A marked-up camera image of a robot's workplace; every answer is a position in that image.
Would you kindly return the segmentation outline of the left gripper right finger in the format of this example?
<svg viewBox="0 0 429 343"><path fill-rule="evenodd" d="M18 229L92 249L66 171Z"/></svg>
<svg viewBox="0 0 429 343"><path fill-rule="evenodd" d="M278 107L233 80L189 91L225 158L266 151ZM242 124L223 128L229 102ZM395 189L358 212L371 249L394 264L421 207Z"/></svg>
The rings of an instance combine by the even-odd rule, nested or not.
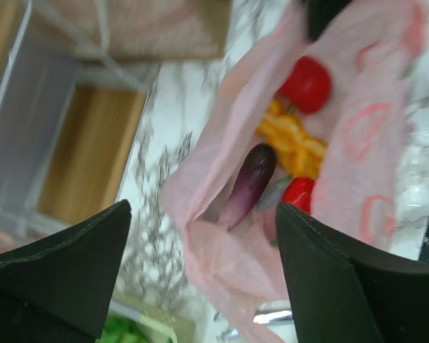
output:
<svg viewBox="0 0 429 343"><path fill-rule="evenodd" d="M275 216L300 342L429 342L429 263L372 247L291 204Z"/></svg>

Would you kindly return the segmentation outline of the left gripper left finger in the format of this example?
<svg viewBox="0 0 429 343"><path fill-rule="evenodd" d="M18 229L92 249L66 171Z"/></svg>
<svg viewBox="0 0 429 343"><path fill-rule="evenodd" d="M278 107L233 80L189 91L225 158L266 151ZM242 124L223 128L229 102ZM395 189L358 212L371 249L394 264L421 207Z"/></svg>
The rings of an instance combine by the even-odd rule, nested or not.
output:
<svg viewBox="0 0 429 343"><path fill-rule="evenodd" d="M0 254L0 342L95 342L102 335L131 223L122 200Z"/></svg>

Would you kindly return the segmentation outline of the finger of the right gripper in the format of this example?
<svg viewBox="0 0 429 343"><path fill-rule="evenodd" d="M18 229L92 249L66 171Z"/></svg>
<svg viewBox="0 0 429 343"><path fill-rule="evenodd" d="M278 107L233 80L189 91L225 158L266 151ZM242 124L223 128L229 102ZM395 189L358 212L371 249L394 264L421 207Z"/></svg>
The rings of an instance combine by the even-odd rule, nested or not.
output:
<svg viewBox="0 0 429 343"><path fill-rule="evenodd" d="M308 39L317 41L330 22L351 2L351 0L307 0L305 11Z"/></svg>

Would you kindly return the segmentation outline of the green lettuce toy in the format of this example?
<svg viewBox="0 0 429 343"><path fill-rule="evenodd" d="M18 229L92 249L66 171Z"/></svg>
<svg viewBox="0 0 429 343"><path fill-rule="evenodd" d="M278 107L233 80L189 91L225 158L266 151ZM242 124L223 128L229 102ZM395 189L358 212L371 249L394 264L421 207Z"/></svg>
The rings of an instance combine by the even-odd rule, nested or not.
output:
<svg viewBox="0 0 429 343"><path fill-rule="evenodd" d="M156 319L136 310L126 314L110 309L102 335L95 342L101 343L153 343L178 342L174 330Z"/></svg>

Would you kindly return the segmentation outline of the red tomato toy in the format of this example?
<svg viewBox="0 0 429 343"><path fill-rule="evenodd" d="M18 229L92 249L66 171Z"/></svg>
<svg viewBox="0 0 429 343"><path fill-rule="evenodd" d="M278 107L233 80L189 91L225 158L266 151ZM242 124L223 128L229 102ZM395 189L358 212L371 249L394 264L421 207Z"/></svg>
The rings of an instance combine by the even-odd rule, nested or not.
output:
<svg viewBox="0 0 429 343"><path fill-rule="evenodd" d="M303 114L315 113L326 105L332 93L332 77L317 59L302 56L277 93Z"/></svg>

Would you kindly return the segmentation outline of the pink plastic bag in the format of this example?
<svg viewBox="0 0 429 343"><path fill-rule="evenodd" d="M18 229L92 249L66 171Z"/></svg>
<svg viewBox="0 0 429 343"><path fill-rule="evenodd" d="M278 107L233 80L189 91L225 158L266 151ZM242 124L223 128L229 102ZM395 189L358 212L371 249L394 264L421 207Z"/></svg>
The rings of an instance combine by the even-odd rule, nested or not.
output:
<svg viewBox="0 0 429 343"><path fill-rule="evenodd" d="M290 1L276 28L226 74L199 140L167 179L160 204L180 231L189 280L247 342L278 342L252 321L265 302L287 297L275 212L250 212L227 230L217 220L241 163L262 140L256 128L301 56L323 64L332 93L300 119L326 144L311 214L367 244L388 249L395 231L395 175L409 125L406 69L423 53L423 1L353 1L315 42L306 11Z"/></svg>

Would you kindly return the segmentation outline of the red bell pepper toy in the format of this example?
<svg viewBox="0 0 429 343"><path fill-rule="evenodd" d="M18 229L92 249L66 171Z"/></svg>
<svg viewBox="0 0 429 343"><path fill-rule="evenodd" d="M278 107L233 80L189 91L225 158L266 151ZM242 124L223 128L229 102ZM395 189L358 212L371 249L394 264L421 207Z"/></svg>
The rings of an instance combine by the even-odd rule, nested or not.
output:
<svg viewBox="0 0 429 343"><path fill-rule="evenodd" d="M315 181L307 177L294 178L286 188L282 202L289 203L301 209L307 214L311 214L312 190Z"/></svg>

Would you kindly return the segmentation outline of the purple eggplant toy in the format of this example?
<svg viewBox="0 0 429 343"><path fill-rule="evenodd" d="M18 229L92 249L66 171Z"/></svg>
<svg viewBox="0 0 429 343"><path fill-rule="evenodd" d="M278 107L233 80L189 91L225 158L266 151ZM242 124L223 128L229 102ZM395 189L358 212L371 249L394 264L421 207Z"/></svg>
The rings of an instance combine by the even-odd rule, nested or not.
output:
<svg viewBox="0 0 429 343"><path fill-rule="evenodd" d="M255 207L271 180L277 166L275 150L261 143L249 151L237 175L218 223L227 230L237 226Z"/></svg>

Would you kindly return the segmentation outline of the brown paper grocery bag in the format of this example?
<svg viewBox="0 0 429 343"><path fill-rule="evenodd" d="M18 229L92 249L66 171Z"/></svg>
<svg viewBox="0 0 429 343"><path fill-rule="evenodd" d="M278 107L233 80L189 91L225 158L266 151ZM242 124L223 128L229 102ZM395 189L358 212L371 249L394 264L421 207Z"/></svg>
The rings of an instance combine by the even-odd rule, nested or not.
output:
<svg viewBox="0 0 429 343"><path fill-rule="evenodd" d="M32 33L85 61L218 59L231 1L34 1Z"/></svg>

